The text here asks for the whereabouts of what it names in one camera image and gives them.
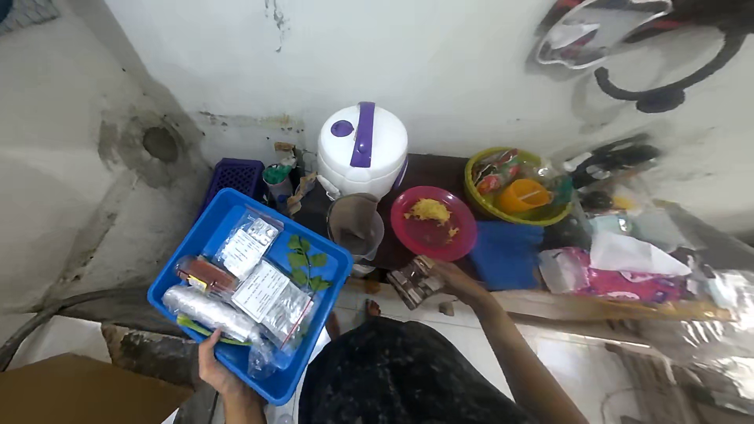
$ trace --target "orange cup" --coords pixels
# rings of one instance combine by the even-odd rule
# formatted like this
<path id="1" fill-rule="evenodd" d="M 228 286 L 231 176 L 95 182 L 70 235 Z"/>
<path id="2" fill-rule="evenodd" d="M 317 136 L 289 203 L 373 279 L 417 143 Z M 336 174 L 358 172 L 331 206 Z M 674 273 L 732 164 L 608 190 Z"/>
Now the orange cup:
<path id="1" fill-rule="evenodd" d="M 550 203 L 550 193 L 540 183 L 523 178 L 513 181 L 498 196 L 498 208 L 506 214 L 524 212 Z"/>

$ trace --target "red plastic plate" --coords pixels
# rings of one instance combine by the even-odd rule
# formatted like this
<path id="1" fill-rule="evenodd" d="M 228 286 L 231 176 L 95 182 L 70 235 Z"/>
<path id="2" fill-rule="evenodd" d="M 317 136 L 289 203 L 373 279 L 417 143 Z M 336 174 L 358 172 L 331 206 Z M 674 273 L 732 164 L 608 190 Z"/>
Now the red plastic plate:
<path id="1" fill-rule="evenodd" d="M 438 226 L 436 220 L 418 220 L 405 218 L 404 214 L 422 198 L 432 198 L 448 208 L 450 219 L 445 225 Z M 418 186 L 401 193 L 393 202 L 390 221 L 401 243 L 418 255 L 433 259 L 453 261 L 465 256 L 477 242 L 477 222 L 468 206 L 452 193 L 432 186 Z M 448 231 L 458 228 L 460 231 L 449 239 Z"/>

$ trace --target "hand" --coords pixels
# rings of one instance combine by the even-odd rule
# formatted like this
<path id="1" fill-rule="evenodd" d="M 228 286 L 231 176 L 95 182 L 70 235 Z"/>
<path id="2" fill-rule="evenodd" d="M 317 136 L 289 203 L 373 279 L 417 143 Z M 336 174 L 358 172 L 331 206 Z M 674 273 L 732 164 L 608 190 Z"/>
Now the hand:
<path id="1" fill-rule="evenodd" d="M 214 348 L 221 333 L 220 329 L 215 330 L 212 336 L 199 345 L 199 378 L 225 397 L 245 392 L 249 386 L 215 359 Z"/>
<path id="2" fill-rule="evenodd" d="M 441 260 L 434 261 L 435 266 L 432 267 L 430 273 L 445 282 L 443 291 L 458 297 L 458 300 L 474 309 L 482 308 L 488 304 L 497 304 L 492 295 L 480 283 L 466 275 L 455 264 Z"/>

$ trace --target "purple plastic basket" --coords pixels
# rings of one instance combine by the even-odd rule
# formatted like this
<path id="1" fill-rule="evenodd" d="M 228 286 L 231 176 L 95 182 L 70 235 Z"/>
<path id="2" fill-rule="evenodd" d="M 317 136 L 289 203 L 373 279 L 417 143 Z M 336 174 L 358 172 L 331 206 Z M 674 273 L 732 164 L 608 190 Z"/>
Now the purple plastic basket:
<path id="1" fill-rule="evenodd" d="M 207 189 L 197 218 L 201 216 L 215 195 L 228 187 L 262 202 L 265 195 L 265 183 L 262 181 L 264 170 L 265 164 L 260 161 L 223 158 L 217 162 L 215 173 L 212 175 L 212 183 Z"/>

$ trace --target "blue plastic tray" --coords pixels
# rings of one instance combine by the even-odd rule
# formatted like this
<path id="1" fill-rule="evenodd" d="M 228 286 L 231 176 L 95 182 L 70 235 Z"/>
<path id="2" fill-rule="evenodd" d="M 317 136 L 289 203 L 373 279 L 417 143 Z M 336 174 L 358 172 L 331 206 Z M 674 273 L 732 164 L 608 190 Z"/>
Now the blue plastic tray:
<path id="1" fill-rule="evenodd" d="M 291 235 L 299 235 L 310 241 L 313 250 L 312 253 L 324 252 L 328 256 L 327 264 L 324 267 L 317 268 L 317 272 L 313 272 L 313 275 L 322 275 L 325 279 L 333 282 L 332 287 L 317 294 L 317 298 L 320 299 L 320 305 L 317 307 L 311 320 L 309 331 L 293 355 L 291 364 L 284 370 L 276 370 L 270 377 L 257 380 L 247 373 L 248 347 L 218 343 L 215 348 L 216 357 L 230 371 L 239 376 L 271 404 L 280 406 L 287 403 L 293 396 L 296 385 L 298 385 L 301 379 L 304 368 L 306 368 L 311 352 L 317 342 L 317 338 L 324 328 L 325 320 L 333 309 L 338 292 L 351 273 L 354 261 L 346 249 L 293 222 L 291 219 L 280 215 L 269 207 L 254 201 L 250 197 L 242 195 L 236 190 L 223 189 L 210 202 L 210 205 L 188 232 L 155 282 L 152 283 L 147 292 L 147 298 L 163 315 L 175 321 L 175 315 L 171 314 L 165 308 L 165 305 L 162 304 L 162 296 L 169 287 L 182 283 L 182 280 L 173 271 L 178 259 L 185 255 L 206 253 L 212 249 L 216 251 L 219 247 L 218 240 L 221 238 L 224 239 L 225 235 L 230 232 L 232 226 L 238 221 L 238 217 L 241 216 L 247 205 L 272 218 L 280 220 L 284 225 L 284 230 L 275 239 L 272 246 L 270 246 L 265 258 L 272 261 L 285 272 L 290 272 L 290 266 L 286 257 L 286 253 L 290 252 L 290 249 L 287 247 L 287 244 Z M 190 328 L 181 327 L 181 329 L 197 342 L 205 339 L 204 336 Z"/>

